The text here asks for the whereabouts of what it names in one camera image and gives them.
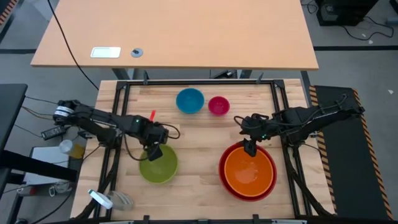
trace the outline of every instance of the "green bowl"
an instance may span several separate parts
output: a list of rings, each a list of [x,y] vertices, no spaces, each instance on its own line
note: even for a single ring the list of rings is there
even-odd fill
[[[174,150],[166,145],[159,146],[163,156],[154,160],[144,160],[139,163],[141,176],[153,184],[163,184],[171,180],[177,173],[178,159]],[[141,159],[147,157],[147,153],[141,154]]]

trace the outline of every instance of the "white card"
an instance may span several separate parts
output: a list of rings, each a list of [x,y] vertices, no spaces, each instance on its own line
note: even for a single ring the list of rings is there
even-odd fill
[[[91,58],[118,58],[120,47],[94,47],[91,51]]]

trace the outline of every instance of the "wooden tabletop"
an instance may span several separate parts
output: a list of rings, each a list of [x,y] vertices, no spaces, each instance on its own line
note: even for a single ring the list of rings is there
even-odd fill
[[[55,13],[84,67],[318,69],[298,0],[60,0]],[[54,19],[31,65],[76,66]]]
[[[306,106],[300,80],[285,80],[285,85],[290,106]],[[116,81],[101,82],[96,109],[111,111],[115,86]],[[170,182],[162,185],[150,184],[140,176],[139,163],[128,156],[123,146],[116,190],[132,198],[134,209],[128,212],[114,211],[112,219],[142,220],[143,215],[150,215],[151,219],[158,220],[248,219],[255,213],[261,218],[294,217],[279,137],[259,144],[270,153],[277,167],[276,186],[265,199],[258,202],[240,201],[223,188],[218,178],[218,161],[223,151],[245,137],[239,134],[240,127],[233,121],[233,116],[247,116],[252,113],[271,115],[274,112],[269,85],[189,86],[201,90],[206,99],[205,106],[197,114],[183,114],[175,105],[177,93],[186,87],[188,86],[131,87],[128,114],[149,117],[152,110],[157,110],[156,121],[172,124],[181,131],[180,139],[169,139],[167,143],[177,153],[179,168]],[[225,116],[212,116],[207,109],[209,99],[216,95],[226,97],[231,103],[231,109]],[[170,135],[173,134],[176,132],[170,130]],[[142,147],[138,140],[128,138],[128,142],[133,155],[139,156]],[[307,144],[317,146],[314,139],[308,139]],[[88,141],[86,154],[97,145],[95,140]],[[333,212],[319,152],[302,146],[300,153],[308,188],[329,212]],[[72,217],[78,215],[90,201],[87,191],[97,189],[103,155],[104,150],[100,148],[84,161]],[[298,197],[304,212],[301,194]]]

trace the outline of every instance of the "red bowl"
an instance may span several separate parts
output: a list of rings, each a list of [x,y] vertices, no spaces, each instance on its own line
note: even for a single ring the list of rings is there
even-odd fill
[[[223,116],[229,111],[229,102],[222,96],[215,96],[209,101],[208,108],[212,114]]]
[[[225,152],[221,156],[220,162],[218,164],[218,176],[220,177],[220,181],[223,184],[224,188],[232,196],[236,197],[237,199],[244,200],[244,201],[247,201],[247,202],[255,202],[255,201],[261,200],[261,199],[265,198],[266,196],[268,196],[272,192],[272,190],[274,189],[275,184],[276,184],[276,178],[277,178],[276,166],[275,166],[274,160],[271,158],[269,153],[266,150],[264,150],[262,147],[257,146],[257,150],[262,151],[269,158],[269,160],[271,162],[271,165],[272,165],[272,168],[274,170],[274,177],[272,179],[271,186],[263,194],[260,194],[260,195],[255,196],[255,197],[247,197],[247,196],[243,196],[243,195],[237,193],[235,190],[233,190],[233,188],[228,184],[228,182],[226,180],[226,177],[225,177],[225,174],[224,174],[224,165],[225,165],[225,161],[226,161],[226,158],[228,157],[228,155],[232,151],[234,151],[235,149],[237,149],[239,147],[242,147],[242,146],[243,146],[243,144],[238,142],[235,145],[230,146],[229,148],[227,148],[227,150],[225,150]]]

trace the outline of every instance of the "blue bowl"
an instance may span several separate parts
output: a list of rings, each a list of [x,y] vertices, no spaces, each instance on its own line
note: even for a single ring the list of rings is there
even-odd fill
[[[186,88],[177,95],[175,103],[180,111],[192,114],[200,111],[205,104],[205,97],[197,89]]]

